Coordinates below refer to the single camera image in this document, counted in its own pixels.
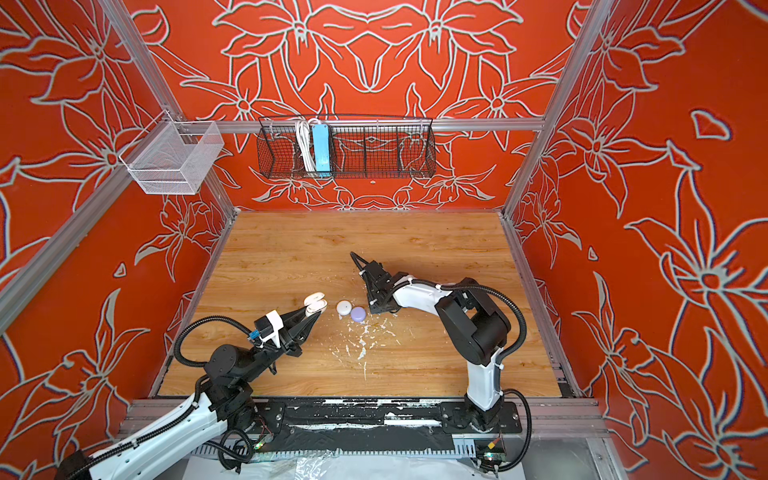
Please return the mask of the cream earbud charging case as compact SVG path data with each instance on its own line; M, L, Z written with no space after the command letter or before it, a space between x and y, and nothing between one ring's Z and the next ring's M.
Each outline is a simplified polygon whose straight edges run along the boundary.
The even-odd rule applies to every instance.
M305 315L307 317L322 313L327 308L327 300L323 292L315 292L304 299Z

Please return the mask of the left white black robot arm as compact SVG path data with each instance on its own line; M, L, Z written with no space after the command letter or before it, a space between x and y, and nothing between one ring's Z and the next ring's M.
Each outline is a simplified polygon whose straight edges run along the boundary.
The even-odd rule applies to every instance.
M298 357L327 303L315 300L286 314L270 311L253 327L224 321L248 336L249 349L224 344L206 362L193 394L130 437L96 453L81 450L58 466L58 479L154 479L200 446L216 451L224 469L238 472L250 463L257 442L250 436L266 422L252 398L252 382L274 372L283 356Z

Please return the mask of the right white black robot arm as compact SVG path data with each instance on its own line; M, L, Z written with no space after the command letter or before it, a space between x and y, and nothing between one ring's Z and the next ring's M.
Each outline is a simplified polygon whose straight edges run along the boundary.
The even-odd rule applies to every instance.
M519 350L527 338L522 310L505 294L469 277L454 284L438 284L405 272L393 275L381 263L355 252L350 257L365 284L372 314L394 314L410 308L436 316L467 362L467 392L462 414L454 425L480 432L495 428L504 403L503 360Z

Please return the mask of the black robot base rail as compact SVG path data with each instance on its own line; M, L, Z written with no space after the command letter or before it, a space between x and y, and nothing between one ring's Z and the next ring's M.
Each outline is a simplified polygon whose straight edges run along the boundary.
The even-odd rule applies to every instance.
M524 435L516 405L485 417L463 398L268 397L245 429L253 460L292 456L393 455L474 458L511 453Z

